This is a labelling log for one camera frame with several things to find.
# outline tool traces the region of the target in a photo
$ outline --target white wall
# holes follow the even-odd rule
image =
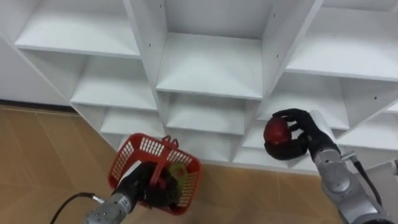
[[[52,87],[0,38],[0,100],[68,105]]]

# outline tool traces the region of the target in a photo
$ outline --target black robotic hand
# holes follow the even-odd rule
[[[310,151],[312,159],[319,150],[332,148],[338,150],[337,145],[330,137],[321,131],[312,119],[310,113],[300,109],[287,109],[274,113],[272,116],[280,117],[286,122],[295,122],[289,127],[291,132],[301,129],[302,134],[297,139],[275,145],[266,142],[266,151],[274,159],[289,160],[304,155],[307,149]]]

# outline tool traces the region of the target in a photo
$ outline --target basket handle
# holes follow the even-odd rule
[[[171,141],[172,137],[170,135],[166,135],[162,138],[162,144],[166,146],[166,148],[163,150],[162,154],[160,155],[160,157],[165,158],[164,160],[162,160],[161,162],[158,162],[158,164],[156,165],[155,171],[152,174],[152,177],[150,178],[150,182],[149,184],[151,186],[156,185],[157,181],[159,180],[160,174],[162,173],[163,167],[166,166],[166,162],[167,162],[167,155],[169,154],[169,152],[172,149],[176,149],[178,148],[178,140],[177,139],[173,139]]]
[[[171,148],[171,149],[176,149],[178,148],[180,145],[178,144],[178,140],[177,139],[173,139],[172,141],[172,137],[170,135],[166,135],[162,138],[162,142],[164,145],[166,145],[167,147]]]
[[[152,174],[152,177],[150,178],[150,181],[149,181],[149,185],[150,186],[155,186],[156,185],[157,181],[160,178],[160,174],[162,173],[163,167],[165,167],[165,161],[162,161],[161,163],[159,162],[156,165],[155,171]]]

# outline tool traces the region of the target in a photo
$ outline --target green fruit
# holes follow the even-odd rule
[[[178,190],[182,191],[185,184],[185,179],[187,178],[188,171],[185,164],[182,162],[174,162],[169,165],[169,172],[177,181]]]

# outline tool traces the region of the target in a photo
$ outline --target fruit in basket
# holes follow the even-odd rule
[[[264,140],[271,144],[280,144],[292,139],[289,125],[283,118],[272,117],[264,129]]]
[[[184,188],[185,180],[188,175],[187,167],[182,162],[173,162],[169,165],[169,172],[172,177],[177,181],[177,188],[182,191]]]

